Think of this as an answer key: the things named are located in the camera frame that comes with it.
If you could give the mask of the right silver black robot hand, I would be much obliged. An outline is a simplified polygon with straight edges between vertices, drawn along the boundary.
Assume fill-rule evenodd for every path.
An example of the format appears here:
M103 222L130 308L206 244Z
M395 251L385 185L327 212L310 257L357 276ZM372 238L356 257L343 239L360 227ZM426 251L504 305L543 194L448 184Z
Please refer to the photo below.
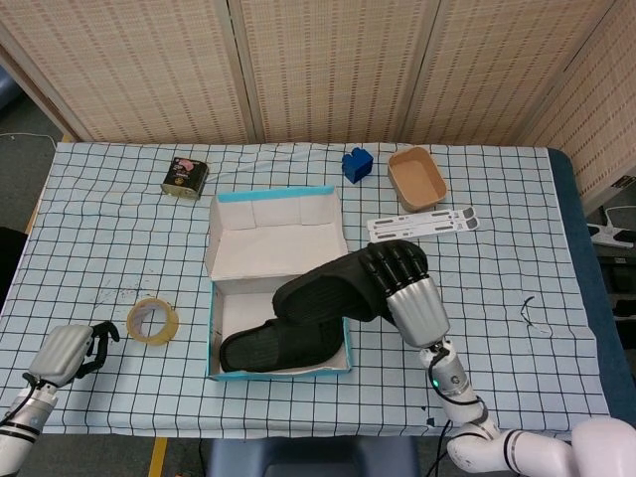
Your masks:
M389 320L407 344L425 349L442 341L450 324L418 245L402 239L370 243L361 264L384 295Z

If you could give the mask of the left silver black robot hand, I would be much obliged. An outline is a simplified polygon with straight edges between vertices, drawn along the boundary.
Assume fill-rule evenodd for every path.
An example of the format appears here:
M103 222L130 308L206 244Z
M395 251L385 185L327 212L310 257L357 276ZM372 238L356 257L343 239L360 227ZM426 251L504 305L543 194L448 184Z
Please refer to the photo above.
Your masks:
M44 340L28 374L38 382L62 388L74 379L100 370L106 361L109 341L119 339L119 332L111 321L93 326L58 326Z

